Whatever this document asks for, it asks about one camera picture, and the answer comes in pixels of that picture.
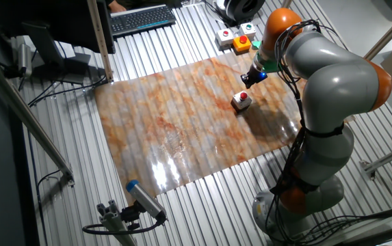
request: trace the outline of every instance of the monitor stand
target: monitor stand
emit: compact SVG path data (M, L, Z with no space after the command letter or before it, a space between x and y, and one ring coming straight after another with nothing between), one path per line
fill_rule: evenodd
M44 61L43 65L33 68L33 77L83 84L89 68L90 55L75 53L74 57L63 58L49 32L49 25L28 22L23 23L23 27ZM99 68L98 73L105 74L105 70Z

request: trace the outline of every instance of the keyboard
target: keyboard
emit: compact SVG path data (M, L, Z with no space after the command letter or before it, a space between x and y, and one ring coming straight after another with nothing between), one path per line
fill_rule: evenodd
M111 14L111 28L114 37L147 31L173 25L176 18L165 4Z

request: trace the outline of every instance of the computer monitor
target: computer monitor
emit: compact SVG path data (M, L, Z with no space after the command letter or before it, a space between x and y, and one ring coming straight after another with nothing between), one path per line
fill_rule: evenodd
M107 52L115 53L105 1L97 0L97 7ZM89 55L66 59L54 40L100 52L86 0L0 0L0 30L7 37L30 36L45 63L32 76L41 79L83 83L88 69Z

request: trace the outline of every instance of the table surface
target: table surface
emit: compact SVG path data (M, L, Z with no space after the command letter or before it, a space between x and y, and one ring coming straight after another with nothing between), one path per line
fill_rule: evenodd
M122 185L136 179L156 196L290 144L300 116L277 74L246 90L247 110L237 114L231 105L246 89L240 75L255 53L227 53L97 88ZM300 90L304 84L298 82Z
M257 39L263 35L268 15L279 6L280 1L266 1L255 16ZM291 8L303 19L318 18L331 27L314 0L293 1ZM177 24L115 42L116 54L110 58L116 81L136 79L231 52L216 49L215 31L224 25L217 22L204 5L190 5L173 12ZM334 35L327 32L324 35L343 46ZM91 65L102 66L99 54L79 47L75 50L91 54ZM95 81L96 77L92 74L85 84ZM29 102L49 85L48 81L26 83L22 91L25 101ZM51 90L59 92L74 87L77 85L55 83ZM60 94L43 100L32 111L71 164L75 175L74 187L59 183L59 174L40 186L49 245L117 245L113 237L92 236L81 231L82 226L99 222L97 204L107 204L114 199L120 208L127 206L93 93L77 90ZM373 182L358 165L361 159L375 161L392 151L391 108L384 105L374 112L356 115L348 126L355 136L354 152L348 164L337 173L345 187L345 199L329 210L310 216L307 219L310 223L338 215L363 215L392 208L392 163L380 168ZM38 174L34 177L30 172L31 180L39 180L57 170L34 139L26 148L29 163L33 150ZM138 244L267 245L268 237L254 224L251 204L257 192L275 184L288 152L287 147L268 152L158 195L169 221L153 232L136 235ZM42 222L39 216L37 218L44 244ZM142 228L153 223L148 215L141 216Z

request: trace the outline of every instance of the marble-patterned sheet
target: marble-patterned sheet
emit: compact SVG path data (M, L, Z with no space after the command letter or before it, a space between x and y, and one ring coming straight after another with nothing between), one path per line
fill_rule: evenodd
M247 90L247 111L237 115L230 104L246 89L239 76L253 55L229 53L95 89L123 187L138 179L158 195L293 141L299 114L277 75Z

